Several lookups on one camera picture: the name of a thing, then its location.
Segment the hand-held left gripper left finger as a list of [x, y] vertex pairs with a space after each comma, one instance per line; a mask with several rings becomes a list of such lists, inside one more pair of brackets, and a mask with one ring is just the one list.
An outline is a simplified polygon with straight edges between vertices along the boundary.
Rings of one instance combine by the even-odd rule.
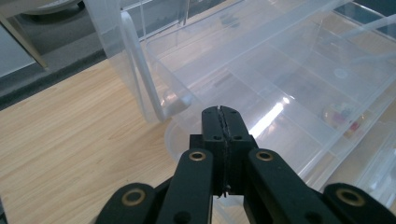
[[212, 153], [213, 193], [217, 196], [224, 193], [224, 147], [225, 138], [219, 108], [212, 106], [202, 112], [201, 133], [190, 135], [190, 148], [202, 148]]

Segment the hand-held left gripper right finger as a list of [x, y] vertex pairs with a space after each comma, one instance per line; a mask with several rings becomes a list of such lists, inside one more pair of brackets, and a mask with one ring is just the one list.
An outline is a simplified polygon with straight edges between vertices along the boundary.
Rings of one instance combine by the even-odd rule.
[[224, 154], [224, 184], [230, 195], [244, 193], [245, 160], [257, 144], [248, 132], [240, 113], [227, 106], [221, 108], [223, 131], [226, 139]]

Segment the clear plastic storage box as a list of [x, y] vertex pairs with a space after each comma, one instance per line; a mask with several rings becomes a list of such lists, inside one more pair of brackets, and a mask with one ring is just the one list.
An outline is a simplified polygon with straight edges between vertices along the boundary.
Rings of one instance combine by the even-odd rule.
[[[181, 156], [202, 111], [238, 110], [312, 188], [345, 181], [396, 211], [396, 0], [84, 0], [144, 118]], [[322, 119], [347, 103], [350, 137]]]

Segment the small colourful clear packet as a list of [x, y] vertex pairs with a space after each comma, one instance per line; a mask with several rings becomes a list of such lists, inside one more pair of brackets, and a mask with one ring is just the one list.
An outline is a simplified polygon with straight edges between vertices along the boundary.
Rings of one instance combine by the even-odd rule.
[[350, 138], [365, 121], [365, 116], [363, 114], [359, 115], [356, 119], [352, 119], [355, 110], [356, 108], [354, 105], [347, 103], [331, 104], [322, 109], [322, 119], [337, 130], [348, 125], [343, 136], [345, 138]]

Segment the round low floor device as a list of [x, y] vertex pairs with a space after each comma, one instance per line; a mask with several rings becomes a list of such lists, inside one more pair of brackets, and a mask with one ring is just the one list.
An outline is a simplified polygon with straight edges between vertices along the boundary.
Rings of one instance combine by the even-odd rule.
[[85, 4], [83, 0], [51, 0], [48, 4], [30, 9], [25, 12], [26, 15], [46, 15], [57, 13], [70, 7], [84, 8]]

